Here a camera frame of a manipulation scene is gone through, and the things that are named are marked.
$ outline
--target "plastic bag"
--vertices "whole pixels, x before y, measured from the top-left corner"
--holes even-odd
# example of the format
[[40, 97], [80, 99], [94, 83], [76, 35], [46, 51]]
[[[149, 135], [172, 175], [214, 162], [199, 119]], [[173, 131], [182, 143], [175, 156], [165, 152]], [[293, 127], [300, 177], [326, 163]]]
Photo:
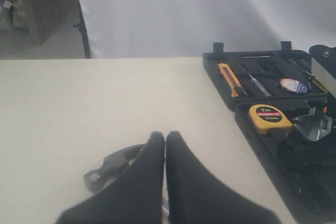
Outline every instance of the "plastic bag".
[[7, 0], [0, 0], [0, 31], [10, 31], [12, 22], [10, 19], [11, 3]]

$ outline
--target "screwdriver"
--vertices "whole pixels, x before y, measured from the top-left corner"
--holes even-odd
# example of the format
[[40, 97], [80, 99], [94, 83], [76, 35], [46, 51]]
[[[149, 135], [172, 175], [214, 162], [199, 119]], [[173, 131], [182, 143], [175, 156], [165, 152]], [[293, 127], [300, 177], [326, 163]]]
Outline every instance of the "screwdriver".
[[265, 89], [265, 87], [258, 81], [256, 78], [254, 78], [245, 68], [244, 72], [247, 73], [247, 75], [251, 78], [251, 81], [264, 93], [266, 97], [271, 97], [272, 95]]

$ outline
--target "black tool case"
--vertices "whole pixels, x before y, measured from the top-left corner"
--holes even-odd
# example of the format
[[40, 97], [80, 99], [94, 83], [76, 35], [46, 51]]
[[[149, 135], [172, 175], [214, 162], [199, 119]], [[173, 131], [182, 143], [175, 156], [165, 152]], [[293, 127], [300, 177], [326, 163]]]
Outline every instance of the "black tool case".
[[[281, 50], [260, 52], [223, 52], [223, 44], [214, 43], [214, 52], [203, 55], [206, 72], [227, 107], [235, 111], [238, 126], [294, 218], [299, 223], [322, 224], [336, 220], [336, 168], [316, 165], [314, 153], [325, 152], [328, 158], [334, 152], [336, 159], [336, 132], [313, 144], [293, 129], [290, 133], [285, 129], [270, 129], [262, 135], [248, 115], [255, 104], [274, 106], [289, 120], [308, 114], [310, 108], [322, 110], [327, 106], [328, 94], [309, 80], [310, 62], [310, 55], [291, 50], [289, 41], [281, 42]], [[231, 96], [230, 86], [218, 70], [219, 63], [229, 64], [246, 97]], [[266, 97], [251, 82], [244, 68], [271, 97]], [[308, 87], [308, 92], [285, 92], [279, 86], [279, 78], [298, 80]]]

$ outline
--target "tool case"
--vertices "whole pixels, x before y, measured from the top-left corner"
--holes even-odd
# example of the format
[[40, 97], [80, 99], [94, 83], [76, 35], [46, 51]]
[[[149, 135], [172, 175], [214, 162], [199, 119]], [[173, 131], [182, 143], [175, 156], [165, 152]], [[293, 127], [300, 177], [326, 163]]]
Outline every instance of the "tool case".
[[[264, 114], [258, 109], [259, 116], [251, 114], [254, 105], [265, 105], [262, 110], [269, 106], [267, 113], [275, 116], [266, 119], [282, 123], [284, 118], [293, 122], [309, 115], [312, 108], [323, 111], [328, 107], [330, 94], [312, 81], [310, 54], [292, 50], [290, 41], [282, 41], [281, 50], [274, 51], [225, 52], [223, 43], [213, 46], [212, 53], [203, 54], [204, 69], [226, 106], [235, 111], [238, 126], [294, 218], [304, 224], [336, 221], [336, 131], [316, 142], [307, 141], [294, 127], [274, 127], [265, 133], [255, 121], [265, 120]], [[221, 66], [226, 64], [229, 71], [223, 72]], [[307, 88], [293, 92], [298, 86], [288, 90], [281, 85], [282, 79]]]

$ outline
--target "screwdriver handle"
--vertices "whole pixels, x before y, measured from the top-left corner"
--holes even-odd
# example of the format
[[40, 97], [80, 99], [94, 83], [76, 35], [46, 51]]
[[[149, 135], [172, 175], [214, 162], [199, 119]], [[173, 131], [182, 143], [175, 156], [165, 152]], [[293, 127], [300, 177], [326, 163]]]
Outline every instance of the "screwdriver handle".
[[252, 79], [252, 82], [265, 94], [266, 97], [271, 97], [272, 95], [264, 88], [264, 86], [256, 78]]

